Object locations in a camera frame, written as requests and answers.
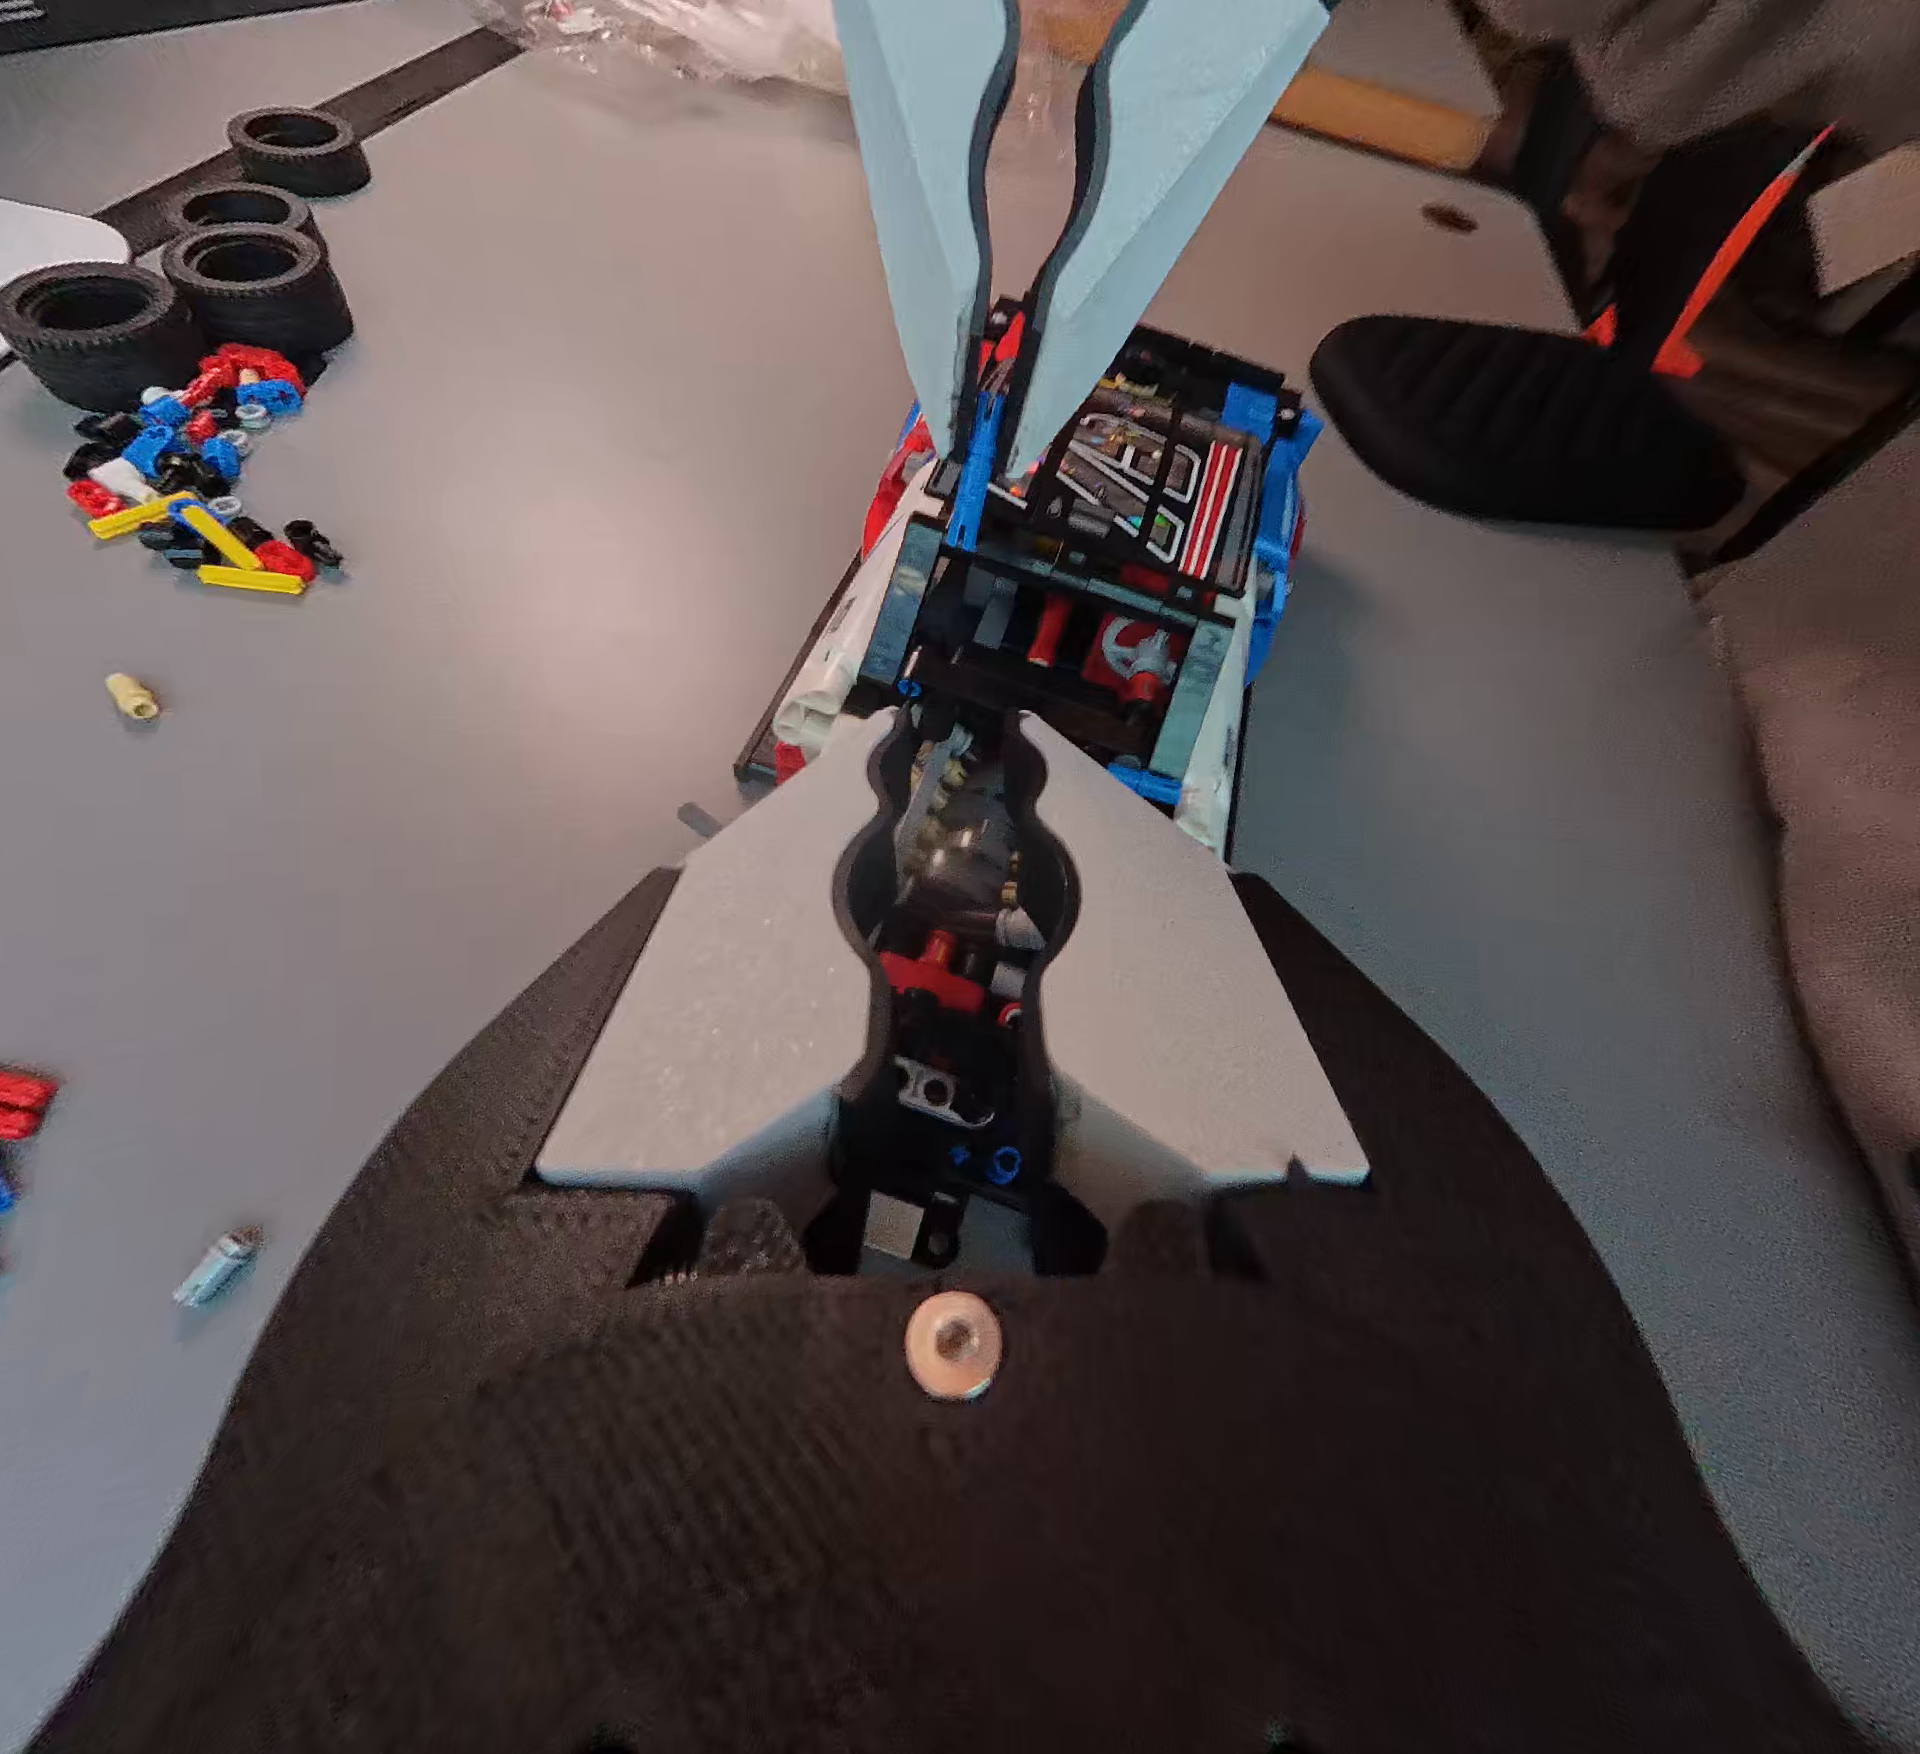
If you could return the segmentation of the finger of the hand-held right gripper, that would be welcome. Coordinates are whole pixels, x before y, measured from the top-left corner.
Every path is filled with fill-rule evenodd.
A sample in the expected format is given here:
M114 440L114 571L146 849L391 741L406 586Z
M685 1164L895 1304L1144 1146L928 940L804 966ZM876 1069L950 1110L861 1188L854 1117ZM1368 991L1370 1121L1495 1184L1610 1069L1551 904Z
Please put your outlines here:
M985 154L1015 0L831 0L898 348L935 448L967 449L991 312Z
M1032 283L1005 460L1041 456L1320 38L1320 0L1124 0L1075 114L1075 196Z

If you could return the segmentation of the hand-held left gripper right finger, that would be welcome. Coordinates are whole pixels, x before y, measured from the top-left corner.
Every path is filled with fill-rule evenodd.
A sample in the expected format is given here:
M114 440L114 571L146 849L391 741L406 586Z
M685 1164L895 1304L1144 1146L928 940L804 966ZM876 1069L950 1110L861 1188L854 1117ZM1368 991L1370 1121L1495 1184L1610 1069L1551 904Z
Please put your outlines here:
M1075 919L1041 972L1057 1093L1055 1184L1084 1209L1370 1177L1233 876L1035 716L1041 827Z

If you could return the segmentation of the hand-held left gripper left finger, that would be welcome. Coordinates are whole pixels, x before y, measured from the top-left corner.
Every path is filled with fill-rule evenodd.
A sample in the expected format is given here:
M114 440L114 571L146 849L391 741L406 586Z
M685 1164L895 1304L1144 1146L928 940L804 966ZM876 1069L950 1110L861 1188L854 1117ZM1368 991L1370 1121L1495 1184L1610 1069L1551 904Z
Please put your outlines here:
M874 711L696 846L534 1156L548 1188L824 1188L874 972L835 903L881 817Z

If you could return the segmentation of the brick-built toy race car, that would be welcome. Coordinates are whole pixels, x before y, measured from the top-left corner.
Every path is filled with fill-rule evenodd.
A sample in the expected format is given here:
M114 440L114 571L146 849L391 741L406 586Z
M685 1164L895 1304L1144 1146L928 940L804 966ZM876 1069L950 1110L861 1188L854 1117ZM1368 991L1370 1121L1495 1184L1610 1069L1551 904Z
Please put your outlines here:
M991 480L968 544L948 523L971 473L936 460L918 413L903 427L861 561L732 763L759 796L842 711L905 705L918 733L874 928L890 1089L848 1156L870 1257L950 1265L968 1209L1048 1204L1069 1102L1022 1089L1022 1013L1055 867L1022 858L1005 725L1032 711L1225 858L1319 427L1279 373L1137 328L1048 456Z

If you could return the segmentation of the black chair seat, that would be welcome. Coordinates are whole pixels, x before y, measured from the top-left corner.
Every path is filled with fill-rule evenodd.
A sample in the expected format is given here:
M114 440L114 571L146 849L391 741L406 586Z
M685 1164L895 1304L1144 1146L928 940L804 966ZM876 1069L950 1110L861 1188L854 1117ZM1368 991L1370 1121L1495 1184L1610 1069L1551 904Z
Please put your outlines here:
M1576 333L1355 316L1311 354L1352 454L1450 517L1691 536L1745 495L1738 454L1666 381Z

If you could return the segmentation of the small grey pin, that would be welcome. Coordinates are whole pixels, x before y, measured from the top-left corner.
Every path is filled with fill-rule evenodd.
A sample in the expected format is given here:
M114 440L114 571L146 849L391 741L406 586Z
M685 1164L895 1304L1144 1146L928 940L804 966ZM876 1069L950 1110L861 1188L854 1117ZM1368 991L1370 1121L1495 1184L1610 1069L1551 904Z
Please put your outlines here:
M265 1245L260 1224L241 1224L211 1241L194 1267L184 1275L184 1282L172 1289L172 1304L181 1310L207 1310L214 1299L221 1299L235 1277L244 1277L258 1254Z

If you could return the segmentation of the black rubber tire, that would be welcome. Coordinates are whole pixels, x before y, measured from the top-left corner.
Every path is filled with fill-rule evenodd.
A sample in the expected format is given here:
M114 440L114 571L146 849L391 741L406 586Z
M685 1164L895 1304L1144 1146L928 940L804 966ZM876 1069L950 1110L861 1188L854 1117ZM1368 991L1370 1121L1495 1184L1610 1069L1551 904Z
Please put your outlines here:
M2 286L2 344L39 388L88 414L184 388L203 351L181 293L132 260L67 260Z
M246 181L305 199L335 199L371 184L361 130L332 108L244 108L224 137Z
M161 247L157 267L214 344L274 348L294 359L352 339L352 311L332 256L298 230L194 230Z
M166 240L189 232L298 232L315 247L328 251L305 196L270 184L196 184L181 191L161 209Z

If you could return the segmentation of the white box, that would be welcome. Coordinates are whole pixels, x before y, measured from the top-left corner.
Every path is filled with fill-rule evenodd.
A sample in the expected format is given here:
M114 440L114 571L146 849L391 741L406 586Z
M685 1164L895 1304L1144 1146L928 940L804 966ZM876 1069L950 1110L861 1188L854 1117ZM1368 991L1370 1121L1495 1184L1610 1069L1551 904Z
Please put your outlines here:
M1816 287L1848 293L1918 256L1918 142L1906 142L1807 196Z

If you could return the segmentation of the person's beige sweatshirt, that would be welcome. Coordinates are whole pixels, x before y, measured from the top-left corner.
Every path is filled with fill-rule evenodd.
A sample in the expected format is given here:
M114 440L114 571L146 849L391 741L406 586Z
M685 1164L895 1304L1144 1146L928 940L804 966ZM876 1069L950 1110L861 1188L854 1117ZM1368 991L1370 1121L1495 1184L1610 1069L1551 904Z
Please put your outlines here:
M1825 1093L1918 1265L1918 527L1803 515L1704 589Z

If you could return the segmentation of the pile of blue pins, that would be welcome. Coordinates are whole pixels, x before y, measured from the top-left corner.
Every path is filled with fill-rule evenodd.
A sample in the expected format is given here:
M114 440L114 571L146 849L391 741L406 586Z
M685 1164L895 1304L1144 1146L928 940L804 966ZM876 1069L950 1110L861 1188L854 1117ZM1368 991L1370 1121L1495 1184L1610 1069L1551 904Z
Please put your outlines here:
M2 1217L17 1209L17 1156L41 1133L59 1089L52 1073L2 1065Z

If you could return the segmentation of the pile of mixed bricks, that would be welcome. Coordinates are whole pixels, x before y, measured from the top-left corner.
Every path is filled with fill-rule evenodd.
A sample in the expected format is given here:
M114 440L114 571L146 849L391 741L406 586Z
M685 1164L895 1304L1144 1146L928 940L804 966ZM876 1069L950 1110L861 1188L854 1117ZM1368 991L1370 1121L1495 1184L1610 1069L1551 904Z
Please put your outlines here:
M184 388L86 414L59 474L86 536L207 593L298 597L342 582L344 554L315 517L270 523L246 489L254 448L303 414L328 363L325 348L224 340Z

